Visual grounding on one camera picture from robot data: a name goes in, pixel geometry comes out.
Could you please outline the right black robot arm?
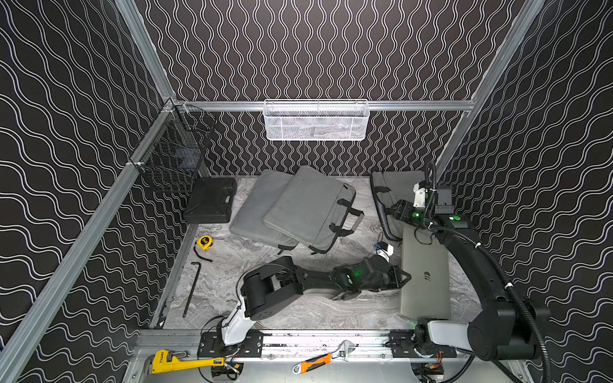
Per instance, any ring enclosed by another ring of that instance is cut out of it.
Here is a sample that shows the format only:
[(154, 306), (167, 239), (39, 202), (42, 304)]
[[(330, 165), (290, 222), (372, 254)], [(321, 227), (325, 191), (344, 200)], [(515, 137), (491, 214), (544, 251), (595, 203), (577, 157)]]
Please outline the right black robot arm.
[(552, 361), (545, 342), (549, 308), (520, 295), (470, 219), (455, 211), (449, 188), (422, 181), (413, 193), (412, 201), (401, 199), (393, 204), (390, 215), (428, 231), (447, 249), (472, 283), (482, 308), (469, 323), (428, 320), (429, 342), (468, 351), (496, 365), (506, 360), (539, 359), (541, 380), (552, 381)]

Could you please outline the silver laptop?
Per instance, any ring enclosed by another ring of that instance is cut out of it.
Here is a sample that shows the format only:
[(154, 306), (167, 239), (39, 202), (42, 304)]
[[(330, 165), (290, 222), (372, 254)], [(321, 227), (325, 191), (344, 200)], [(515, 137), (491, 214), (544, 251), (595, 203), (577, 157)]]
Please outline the silver laptop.
[(401, 315), (409, 319), (450, 319), (449, 254), (430, 234), (403, 228), (402, 270), (411, 280), (401, 289)]

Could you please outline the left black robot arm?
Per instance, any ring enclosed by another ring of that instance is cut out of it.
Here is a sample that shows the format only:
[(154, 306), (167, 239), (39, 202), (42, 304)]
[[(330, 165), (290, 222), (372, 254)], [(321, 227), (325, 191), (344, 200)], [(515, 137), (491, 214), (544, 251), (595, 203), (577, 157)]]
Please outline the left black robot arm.
[(282, 256), (243, 276), (239, 302), (219, 326), (221, 340), (225, 346), (240, 344), (256, 322), (278, 314), (303, 295), (347, 301), (364, 291), (400, 290), (411, 279), (410, 273), (381, 255), (332, 271), (309, 270)]

